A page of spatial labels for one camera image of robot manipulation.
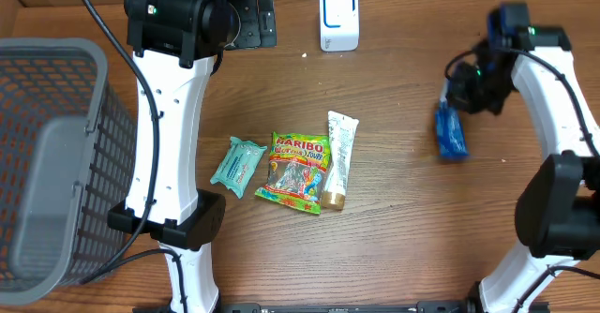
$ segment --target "green candy bag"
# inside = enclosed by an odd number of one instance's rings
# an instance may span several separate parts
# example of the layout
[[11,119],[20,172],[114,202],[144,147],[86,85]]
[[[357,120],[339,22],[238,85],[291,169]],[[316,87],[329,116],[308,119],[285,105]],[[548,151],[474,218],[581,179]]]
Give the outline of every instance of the green candy bag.
[[329,138],[325,135],[274,132],[269,176],[255,195],[318,215],[330,159]]
[[210,183],[220,182],[241,199],[266,147],[258,146],[251,141],[242,141],[236,137],[232,137],[231,140],[232,147],[219,164]]

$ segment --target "blue packet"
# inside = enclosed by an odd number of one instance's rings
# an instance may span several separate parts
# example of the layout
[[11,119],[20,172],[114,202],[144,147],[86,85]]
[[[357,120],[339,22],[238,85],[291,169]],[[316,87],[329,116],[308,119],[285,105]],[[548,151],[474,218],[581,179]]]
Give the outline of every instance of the blue packet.
[[469,150],[467,150],[465,134],[462,130],[460,118],[458,117],[458,111],[448,106],[446,100],[447,90],[448,81],[443,86],[440,107],[435,113],[440,155],[443,158],[462,159],[469,156]]
[[266,146],[261,147],[254,142],[242,141],[236,137],[232,137],[231,140],[232,146],[218,165],[217,172],[210,179],[210,183],[220,182],[241,199]]

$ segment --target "wooden tabletop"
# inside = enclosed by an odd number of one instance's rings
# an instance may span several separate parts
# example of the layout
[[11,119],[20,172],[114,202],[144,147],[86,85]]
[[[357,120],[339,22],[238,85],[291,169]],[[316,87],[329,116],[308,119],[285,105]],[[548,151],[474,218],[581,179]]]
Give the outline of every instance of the wooden tabletop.
[[[199,186],[227,198],[213,247],[224,302],[461,299],[490,274],[516,241],[516,199],[541,163],[532,122],[518,94],[500,117],[464,117],[472,158],[448,164],[437,158],[433,112],[444,65],[485,35],[487,14],[501,1],[509,0],[361,0],[358,50],[323,53],[318,0],[277,0],[278,46],[225,53],[206,90],[196,163]],[[534,23],[565,27],[578,81],[598,118],[600,0],[526,1]],[[125,43],[122,6],[98,11]],[[136,112],[133,74],[84,8],[22,9],[14,36],[94,40],[109,58],[112,87]],[[266,181],[266,156],[244,199],[210,185],[231,136],[267,145],[274,130],[324,134],[330,110],[360,120],[343,212],[311,216],[255,198]],[[129,252],[156,245],[144,236]],[[600,259],[581,266],[600,271]],[[594,311],[598,291],[600,282],[563,275],[542,299],[555,311]],[[170,298],[165,260],[155,256],[98,284],[58,289],[6,311],[129,312]]]

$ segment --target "basket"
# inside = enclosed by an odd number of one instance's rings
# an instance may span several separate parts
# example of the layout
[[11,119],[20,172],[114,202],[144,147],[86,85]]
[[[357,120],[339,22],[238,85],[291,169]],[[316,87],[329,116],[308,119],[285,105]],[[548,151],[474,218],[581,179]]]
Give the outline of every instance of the basket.
[[85,39],[0,39],[0,305],[75,284],[125,242],[136,126]]

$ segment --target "tube with gold cap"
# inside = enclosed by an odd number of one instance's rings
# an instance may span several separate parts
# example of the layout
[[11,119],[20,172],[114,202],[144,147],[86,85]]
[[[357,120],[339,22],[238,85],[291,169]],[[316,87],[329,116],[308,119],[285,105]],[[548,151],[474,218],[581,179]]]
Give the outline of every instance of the tube with gold cap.
[[331,167],[321,196],[321,206],[341,210],[346,201],[350,158],[353,153],[354,134],[358,127],[358,120],[332,111],[328,113],[328,116]]

